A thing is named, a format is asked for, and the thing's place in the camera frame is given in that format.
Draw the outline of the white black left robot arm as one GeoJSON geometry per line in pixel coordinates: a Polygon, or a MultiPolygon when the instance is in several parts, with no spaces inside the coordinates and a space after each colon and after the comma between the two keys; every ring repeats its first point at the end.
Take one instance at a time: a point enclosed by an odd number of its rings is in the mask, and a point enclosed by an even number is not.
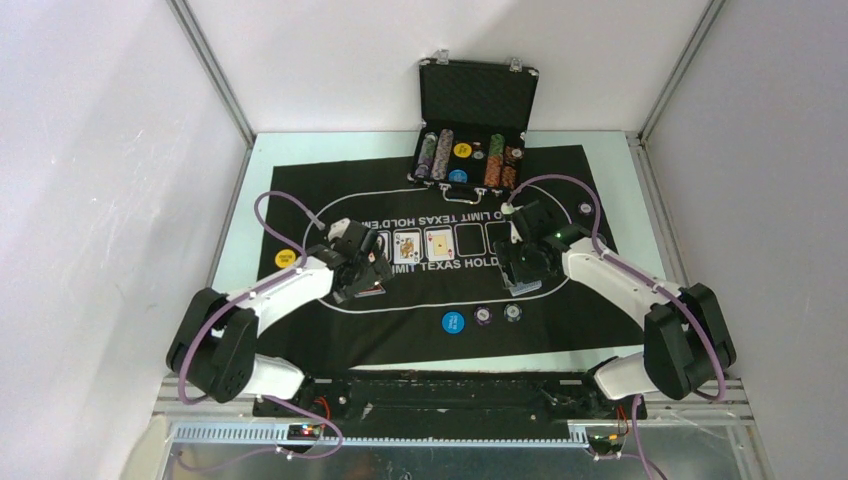
{"type": "Polygon", "coordinates": [[[308,414],[315,388],[291,362],[259,353],[259,337],[307,303],[341,304],[391,279],[386,246],[378,231],[342,219],[330,226],[326,243],[256,284],[232,293],[196,292],[166,354],[167,367],[218,403],[240,395],[276,397],[290,415],[308,414]]]}

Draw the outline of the blue round button chip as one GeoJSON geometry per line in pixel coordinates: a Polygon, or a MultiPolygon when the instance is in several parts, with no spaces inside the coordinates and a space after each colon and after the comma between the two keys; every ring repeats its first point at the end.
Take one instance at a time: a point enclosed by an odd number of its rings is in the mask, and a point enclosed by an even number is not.
{"type": "Polygon", "coordinates": [[[447,334],[456,335],[464,330],[466,320],[460,312],[449,311],[442,316],[441,326],[447,334]]]}

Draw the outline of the red triangular all-in marker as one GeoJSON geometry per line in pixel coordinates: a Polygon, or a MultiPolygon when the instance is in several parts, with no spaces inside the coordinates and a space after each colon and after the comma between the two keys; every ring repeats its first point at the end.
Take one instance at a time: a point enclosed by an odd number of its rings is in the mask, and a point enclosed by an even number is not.
{"type": "Polygon", "coordinates": [[[380,284],[377,284],[377,285],[374,285],[370,288],[367,288],[365,290],[362,290],[362,291],[356,293],[355,297],[356,298],[364,298],[364,297],[381,295],[381,294],[385,294],[385,293],[386,293],[386,290],[384,289],[384,287],[380,284]]]}

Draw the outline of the blue yellow chip bottom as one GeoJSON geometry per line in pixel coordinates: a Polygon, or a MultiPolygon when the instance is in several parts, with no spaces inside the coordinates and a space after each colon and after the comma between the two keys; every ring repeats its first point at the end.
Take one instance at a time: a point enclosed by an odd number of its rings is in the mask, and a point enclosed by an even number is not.
{"type": "Polygon", "coordinates": [[[508,303],[504,306],[503,315],[508,322],[518,322],[523,318],[523,310],[517,303],[508,303]]]}

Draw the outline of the blue card deck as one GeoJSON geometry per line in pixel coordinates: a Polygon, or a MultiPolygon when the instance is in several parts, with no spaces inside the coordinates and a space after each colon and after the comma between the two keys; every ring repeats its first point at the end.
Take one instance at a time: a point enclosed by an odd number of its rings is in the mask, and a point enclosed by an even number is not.
{"type": "Polygon", "coordinates": [[[510,286],[508,288],[508,290],[513,297],[518,297],[518,296],[521,296],[521,295],[525,295],[525,294],[537,291],[541,287],[542,287],[541,281],[520,282],[520,283],[516,283],[516,284],[510,286]]]}

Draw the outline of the ten of diamonds card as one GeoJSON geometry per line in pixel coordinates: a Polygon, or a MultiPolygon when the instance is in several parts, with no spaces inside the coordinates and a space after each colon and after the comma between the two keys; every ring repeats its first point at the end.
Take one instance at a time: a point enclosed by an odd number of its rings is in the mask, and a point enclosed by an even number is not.
{"type": "Polygon", "coordinates": [[[390,243],[390,233],[388,231],[379,231],[378,232],[378,244],[380,246],[380,250],[382,256],[388,261],[391,261],[391,253],[392,247],[390,243]]]}

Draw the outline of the yellow round button chip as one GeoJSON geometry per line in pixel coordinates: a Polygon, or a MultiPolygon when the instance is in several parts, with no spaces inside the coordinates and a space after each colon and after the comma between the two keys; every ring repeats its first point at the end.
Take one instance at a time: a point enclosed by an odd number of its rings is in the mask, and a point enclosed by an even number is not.
{"type": "Polygon", "coordinates": [[[288,268],[296,263],[299,254],[290,248],[279,250],[274,256],[274,264],[279,269],[288,268]]]}

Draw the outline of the purple chip bottom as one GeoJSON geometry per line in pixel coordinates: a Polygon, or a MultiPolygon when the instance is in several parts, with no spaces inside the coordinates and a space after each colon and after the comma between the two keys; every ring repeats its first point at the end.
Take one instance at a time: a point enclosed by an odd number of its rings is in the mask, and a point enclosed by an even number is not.
{"type": "Polygon", "coordinates": [[[481,305],[475,308],[473,318],[478,325],[486,326],[492,322],[493,314],[489,307],[481,305]]]}

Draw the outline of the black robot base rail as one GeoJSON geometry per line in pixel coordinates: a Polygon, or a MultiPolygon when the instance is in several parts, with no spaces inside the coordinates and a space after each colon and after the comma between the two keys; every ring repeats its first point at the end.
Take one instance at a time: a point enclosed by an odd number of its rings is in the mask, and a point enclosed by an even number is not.
{"type": "Polygon", "coordinates": [[[311,376],[292,400],[348,439],[495,441],[571,440],[577,421],[617,423],[632,401],[585,373],[365,370],[311,376]]]}

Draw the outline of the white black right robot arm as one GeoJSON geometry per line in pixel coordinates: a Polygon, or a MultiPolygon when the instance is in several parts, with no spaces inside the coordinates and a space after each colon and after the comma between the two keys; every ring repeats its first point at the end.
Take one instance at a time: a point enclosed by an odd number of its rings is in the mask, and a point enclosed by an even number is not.
{"type": "Polygon", "coordinates": [[[625,313],[643,332],[641,351],[593,367],[581,392],[585,411],[606,418],[622,399],[659,392],[681,400],[720,380],[737,360],[715,292],[697,283],[683,287],[626,263],[591,231],[560,224],[537,201],[505,203],[507,237],[494,252],[509,289],[549,278],[572,281],[625,313]]]}

